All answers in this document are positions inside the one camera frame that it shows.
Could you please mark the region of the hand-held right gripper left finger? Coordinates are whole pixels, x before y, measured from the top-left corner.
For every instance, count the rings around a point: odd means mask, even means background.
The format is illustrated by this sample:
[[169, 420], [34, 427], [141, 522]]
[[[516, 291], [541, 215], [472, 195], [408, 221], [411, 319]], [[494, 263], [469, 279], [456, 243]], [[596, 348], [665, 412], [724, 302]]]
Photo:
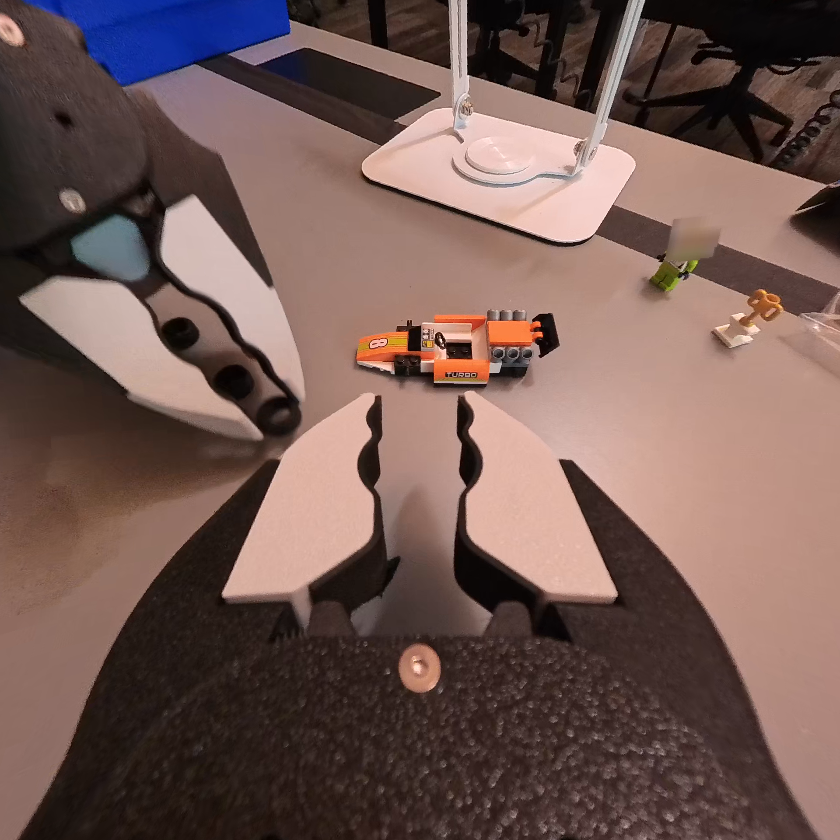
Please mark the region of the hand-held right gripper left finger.
[[363, 605], [383, 593], [381, 439], [382, 399], [368, 392], [289, 447], [224, 586], [226, 603]]

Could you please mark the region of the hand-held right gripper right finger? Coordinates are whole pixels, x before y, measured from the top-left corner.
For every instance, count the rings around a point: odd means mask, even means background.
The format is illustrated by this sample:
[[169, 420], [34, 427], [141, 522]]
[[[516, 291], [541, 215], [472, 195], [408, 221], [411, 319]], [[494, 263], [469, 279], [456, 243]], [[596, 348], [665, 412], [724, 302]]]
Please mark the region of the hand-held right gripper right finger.
[[477, 392], [458, 398], [457, 433], [460, 589], [483, 607], [613, 604], [616, 585], [550, 447]]

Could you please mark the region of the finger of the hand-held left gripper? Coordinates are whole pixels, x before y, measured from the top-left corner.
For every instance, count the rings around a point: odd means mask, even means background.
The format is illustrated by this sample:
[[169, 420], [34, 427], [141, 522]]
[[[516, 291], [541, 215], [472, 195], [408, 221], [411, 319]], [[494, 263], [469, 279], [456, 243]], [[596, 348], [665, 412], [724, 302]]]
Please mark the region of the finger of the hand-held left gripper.
[[254, 424], [272, 397], [301, 407], [301, 358], [277, 291], [196, 196], [165, 210], [157, 247], [165, 283], [146, 302], [166, 348]]
[[263, 439], [239, 407], [215, 393], [202, 372], [165, 347], [150, 311], [122, 284], [54, 276], [20, 301], [117, 382], [132, 403], [227, 438]]

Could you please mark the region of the orange white lego car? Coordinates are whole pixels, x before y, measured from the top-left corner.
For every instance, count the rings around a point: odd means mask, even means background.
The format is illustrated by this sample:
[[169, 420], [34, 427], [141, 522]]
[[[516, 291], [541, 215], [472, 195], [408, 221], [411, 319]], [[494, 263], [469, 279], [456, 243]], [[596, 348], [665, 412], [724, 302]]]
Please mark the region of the orange white lego car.
[[438, 314], [391, 332], [362, 337], [355, 361], [397, 377], [426, 376], [435, 385], [487, 385], [496, 377], [524, 378], [536, 358], [560, 346], [554, 315], [524, 309], [485, 314]]

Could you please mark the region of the green lego minifigure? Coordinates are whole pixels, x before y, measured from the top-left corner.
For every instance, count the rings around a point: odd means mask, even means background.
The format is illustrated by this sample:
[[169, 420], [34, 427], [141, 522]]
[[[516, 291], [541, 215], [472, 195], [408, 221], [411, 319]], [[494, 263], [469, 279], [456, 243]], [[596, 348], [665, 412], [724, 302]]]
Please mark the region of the green lego minifigure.
[[661, 291], [676, 289], [682, 280], [690, 277], [696, 270], [699, 260], [689, 259], [682, 262], [672, 262], [665, 255], [659, 255], [659, 266], [650, 277], [649, 283]]

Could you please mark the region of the gold lego trophy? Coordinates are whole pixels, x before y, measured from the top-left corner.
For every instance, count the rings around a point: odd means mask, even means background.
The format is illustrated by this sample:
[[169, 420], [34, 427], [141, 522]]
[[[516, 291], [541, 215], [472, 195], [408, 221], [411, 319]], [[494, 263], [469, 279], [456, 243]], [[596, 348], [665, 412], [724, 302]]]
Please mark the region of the gold lego trophy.
[[784, 311], [781, 297], [764, 289], [756, 290], [747, 299], [747, 306], [748, 311], [732, 314], [728, 323], [711, 331], [730, 350], [751, 343], [761, 331], [762, 322], [771, 322]]

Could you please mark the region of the blue storage bin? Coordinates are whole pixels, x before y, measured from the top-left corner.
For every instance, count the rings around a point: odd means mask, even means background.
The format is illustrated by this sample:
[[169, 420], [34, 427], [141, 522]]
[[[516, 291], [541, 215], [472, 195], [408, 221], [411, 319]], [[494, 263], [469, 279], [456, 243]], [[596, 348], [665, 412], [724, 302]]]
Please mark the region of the blue storage bin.
[[288, 35], [282, 1], [32, 1], [77, 25], [121, 85]]

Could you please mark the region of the clear plastic bag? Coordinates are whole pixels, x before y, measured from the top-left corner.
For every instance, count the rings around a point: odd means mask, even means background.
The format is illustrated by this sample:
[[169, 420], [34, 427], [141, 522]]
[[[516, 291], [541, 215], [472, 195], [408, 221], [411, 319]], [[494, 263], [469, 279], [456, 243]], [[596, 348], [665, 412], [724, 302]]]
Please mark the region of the clear plastic bag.
[[800, 315], [796, 329], [782, 341], [839, 378], [839, 292], [823, 310]]

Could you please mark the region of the white base plate with lever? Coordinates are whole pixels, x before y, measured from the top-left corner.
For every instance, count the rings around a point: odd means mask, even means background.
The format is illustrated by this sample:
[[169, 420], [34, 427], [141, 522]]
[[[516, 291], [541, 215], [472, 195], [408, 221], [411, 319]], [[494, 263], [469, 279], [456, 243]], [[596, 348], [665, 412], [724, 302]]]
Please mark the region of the white base plate with lever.
[[459, 127], [430, 111], [371, 153], [363, 176], [556, 245], [592, 238], [636, 169], [609, 145], [475, 113]]

